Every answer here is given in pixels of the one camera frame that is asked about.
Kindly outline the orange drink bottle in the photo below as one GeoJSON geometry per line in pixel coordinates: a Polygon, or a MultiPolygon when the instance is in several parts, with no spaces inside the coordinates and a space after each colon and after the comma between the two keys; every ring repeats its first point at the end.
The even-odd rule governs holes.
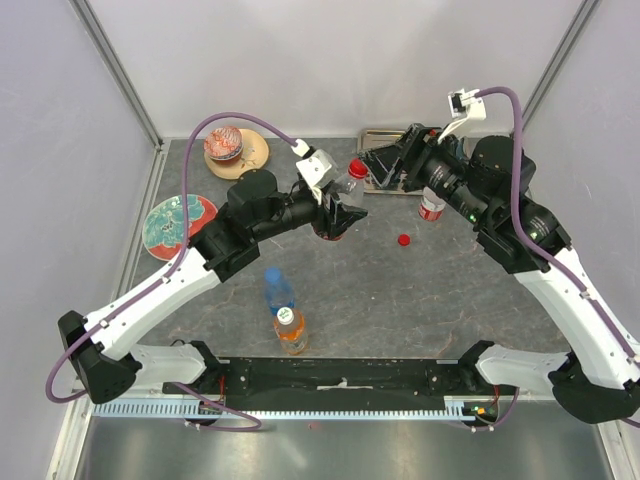
{"type": "Polygon", "coordinates": [[[274,330],[283,350],[289,355],[299,355],[308,346],[309,334],[304,315],[292,307],[280,308],[273,320],[274,330]]]}

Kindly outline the clear bottle red label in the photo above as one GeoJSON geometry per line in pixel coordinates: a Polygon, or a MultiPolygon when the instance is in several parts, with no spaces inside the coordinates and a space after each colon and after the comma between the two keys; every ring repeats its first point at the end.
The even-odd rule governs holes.
{"type": "Polygon", "coordinates": [[[429,222],[437,221],[441,217],[445,207],[446,202],[439,198],[432,190],[427,187],[423,189],[419,206],[419,215],[423,220],[429,222]]]}

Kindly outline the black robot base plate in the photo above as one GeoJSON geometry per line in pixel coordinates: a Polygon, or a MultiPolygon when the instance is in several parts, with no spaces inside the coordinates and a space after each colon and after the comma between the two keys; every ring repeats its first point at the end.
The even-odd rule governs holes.
{"type": "Polygon", "coordinates": [[[231,357],[188,385],[225,405],[249,410],[435,409],[446,396],[502,397],[457,360],[231,357]]]}

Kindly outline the clear bottle red cap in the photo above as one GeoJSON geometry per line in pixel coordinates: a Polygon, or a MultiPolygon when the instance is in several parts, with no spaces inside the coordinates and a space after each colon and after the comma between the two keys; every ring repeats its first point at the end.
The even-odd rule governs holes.
{"type": "Polygon", "coordinates": [[[323,191],[323,196],[326,194],[332,194],[346,205],[363,208],[362,202],[364,198],[365,178],[353,178],[348,174],[347,169],[345,174],[333,181],[323,191]]]}

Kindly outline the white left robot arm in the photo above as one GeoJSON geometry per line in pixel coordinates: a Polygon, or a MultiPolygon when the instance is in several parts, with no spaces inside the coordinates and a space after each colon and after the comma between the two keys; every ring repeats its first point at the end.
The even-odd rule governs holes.
{"type": "Polygon", "coordinates": [[[214,219],[190,237],[184,254],[102,309],[87,315],[70,311],[59,319],[63,345],[86,394],[104,404],[149,384],[182,383],[211,392],[219,382],[219,363],[203,342],[156,347],[141,339],[256,260],[260,242],[306,224],[334,240],[366,215],[329,189],[316,198],[300,181],[297,190],[283,193],[269,171],[242,175],[214,219]]]}

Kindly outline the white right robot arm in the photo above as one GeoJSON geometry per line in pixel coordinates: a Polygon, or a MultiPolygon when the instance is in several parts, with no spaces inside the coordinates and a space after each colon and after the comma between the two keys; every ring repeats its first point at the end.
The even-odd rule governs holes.
{"type": "Polygon", "coordinates": [[[615,317],[581,267],[556,216],[525,195],[536,171],[521,158],[517,200],[511,198],[514,142],[480,139],[469,158],[459,140],[411,125],[395,142],[369,148],[359,159],[378,187],[399,181],[406,192],[433,192],[473,227],[484,252],[543,306],[570,345],[541,354],[479,341],[460,358],[458,381],[477,394],[490,385],[552,396],[588,424],[628,422],[639,411],[638,343],[615,317]]]}

